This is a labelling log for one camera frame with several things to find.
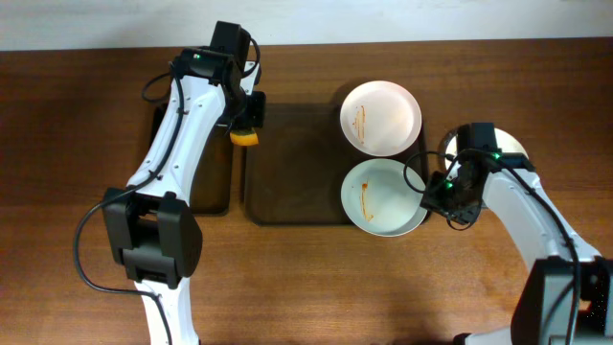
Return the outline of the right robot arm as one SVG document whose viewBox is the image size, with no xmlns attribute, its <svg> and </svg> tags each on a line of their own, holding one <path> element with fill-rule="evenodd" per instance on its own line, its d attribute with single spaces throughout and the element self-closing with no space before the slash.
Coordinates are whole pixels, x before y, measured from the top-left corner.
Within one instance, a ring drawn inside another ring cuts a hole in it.
<svg viewBox="0 0 613 345">
<path fill-rule="evenodd" d="M 544 192 L 529 158 L 502 151 L 491 123 L 456 130 L 446 172 L 434 172 L 421 207 L 457 231 L 482 209 L 503 223 L 529 276 L 508 327 L 461 333 L 456 344 L 609 344 L 612 262 L 583 240 Z"/>
</svg>

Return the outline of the white plate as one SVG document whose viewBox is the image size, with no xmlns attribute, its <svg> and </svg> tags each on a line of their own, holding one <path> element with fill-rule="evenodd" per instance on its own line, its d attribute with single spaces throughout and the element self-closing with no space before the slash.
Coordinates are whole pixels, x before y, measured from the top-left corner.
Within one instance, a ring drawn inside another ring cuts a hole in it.
<svg viewBox="0 0 613 345">
<path fill-rule="evenodd" d="M 339 122 L 346 139 L 375 157 L 397 155 L 418 139 L 420 106 L 404 87 L 373 80 L 355 87 L 342 102 Z"/>
<path fill-rule="evenodd" d="M 460 129 L 458 127 L 454 128 L 443 140 L 443 148 L 445 154 L 451 154 L 453 156 L 456 156 L 458 154 L 459 150 L 457 138 L 459 132 Z M 486 147 L 477 147 L 477 150 L 485 150 L 491 152 L 498 150 L 501 153 L 522 153 L 524 156 L 529 157 L 529 154 L 522 146 L 522 144 L 505 130 L 496 127 L 494 129 L 494 137 L 496 141 L 494 149 L 489 149 Z"/>
<path fill-rule="evenodd" d="M 380 237 L 398 237 L 419 227 L 428 211 L 420 206 L 422 177 L 392 159 L 371 159 L 349 171 L 341 185 L 341 204 L 349 220 Z"/>
</svg>

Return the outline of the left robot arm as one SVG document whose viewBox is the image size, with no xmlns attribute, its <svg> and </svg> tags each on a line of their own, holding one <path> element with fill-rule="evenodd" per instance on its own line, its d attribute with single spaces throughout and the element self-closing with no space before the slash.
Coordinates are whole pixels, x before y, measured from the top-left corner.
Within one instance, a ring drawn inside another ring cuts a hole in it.
<svg viewBox="0 0 613 345">
<path fill-rule="evenodd" d="M 190 294 L 202 232 L 190 208 L 192 184 L 217 127 L 252 137 L 265 95 L 256 90 L 255 39 L 239 24 L 216 23 L 209 45 L 170 63 L 170 94 L 148 153 L 125 189 L 110 188 L 102 216 L 113 260 L 144 302 L 153 344 L 197 344 Z"/>
</svg>

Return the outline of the green and orange sponge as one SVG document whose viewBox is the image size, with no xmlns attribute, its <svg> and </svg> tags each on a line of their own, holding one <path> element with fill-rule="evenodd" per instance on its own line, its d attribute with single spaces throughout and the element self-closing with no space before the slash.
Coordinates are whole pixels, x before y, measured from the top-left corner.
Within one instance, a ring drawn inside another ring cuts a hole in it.
<svg viewBox="0 0 613 345">
<path fill-rule="evenodd" d="M 257 132 L 253 128 L 233 129 L 230 131 L 231 142 L 236 146 L 252 147 L 259 143 Z"/>
</svg>

